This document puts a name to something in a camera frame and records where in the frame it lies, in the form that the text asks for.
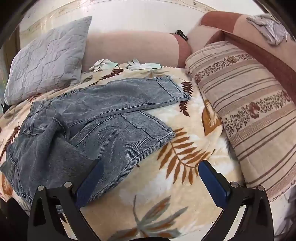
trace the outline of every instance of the white wall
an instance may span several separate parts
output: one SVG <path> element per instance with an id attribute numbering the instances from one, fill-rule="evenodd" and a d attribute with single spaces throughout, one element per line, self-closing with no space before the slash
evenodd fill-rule
<path id="1" fill-rule="evenodd" d="M 248 15 L 263 13 L 253 0 L 201 0 L 201 2 L 218 11 L 237 12 Z"/>
<path id="2" fill-rule="evenodd" d="M 181 29 L 186 34 L 204 13 L 214 9 L 262 13 L 252 0 L 40 0 L 20 23 L 20 42 L 24 47 L 52 28 L 90 15 L 90 32 Z"/>

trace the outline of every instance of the denim jeans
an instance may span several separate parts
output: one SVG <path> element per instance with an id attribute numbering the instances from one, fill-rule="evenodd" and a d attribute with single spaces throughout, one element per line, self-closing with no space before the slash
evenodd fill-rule
<path id="1" fill-rule="evenodd" d="M 166 76 L 116 80 L 34 102 L 1 171 L 31 203 L 39 185 L 60 187 L 99 159 L 104 171 L 91 201 L 174 137 L 170 127 L 144 110 L 188 99 Z"/>

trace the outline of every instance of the blanket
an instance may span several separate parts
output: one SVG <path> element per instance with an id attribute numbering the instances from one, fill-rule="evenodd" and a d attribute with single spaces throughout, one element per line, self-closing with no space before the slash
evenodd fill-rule
<path id="1" fill-rule="evenodd" d="M 102 240 L 176 238 L 196 231 L 214 222 L 221 212 L 199 177 L 199 162 L 207 159 L 228 181 L 242 183 L 239 163 L 230 151 L 219 116 L 209 101 L 202 98 L 186 69 L 131 71 L 127 66 L 121 64 L 111 70 L 83 73 L 75 86 L 32 96 L 10 107 L 0 119 L 0 165 L 5 162 L 7 146 L 17 137 L 32 102 L 113 80 L 170 75 L 192 98 L 148 112 L 172 127 L 175 138 L 136 165 L 118 186 L 80 210 Z M 29 213 L 30 203 L 16 194 L 3 173 L 0 176 L 0 197 L 6 201 L 15 198 Z M 62 223 L 69 237 L 75 238 L 67 220 Z"/>

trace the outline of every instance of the striped pillow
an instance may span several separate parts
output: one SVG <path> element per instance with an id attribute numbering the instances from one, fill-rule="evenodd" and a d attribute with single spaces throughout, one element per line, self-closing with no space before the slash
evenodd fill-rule
<path id="1" fill-rule="evenodd" d="M 272 201 L 296 182 L 296 107 L 274 76 L 245 51 L 221 41 L 186 61 L 221 117 L 248 187 Z"/>

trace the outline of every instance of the light blue pillow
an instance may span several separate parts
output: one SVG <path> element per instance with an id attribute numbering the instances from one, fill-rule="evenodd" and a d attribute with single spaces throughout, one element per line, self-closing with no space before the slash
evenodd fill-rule
<path id="1" fill-rule="evenodd" d="M 54 28 L 22 48 L 11 64 L 5 103 L 18 104 L 35 94 L 79 83 L 91 19 Z"/>

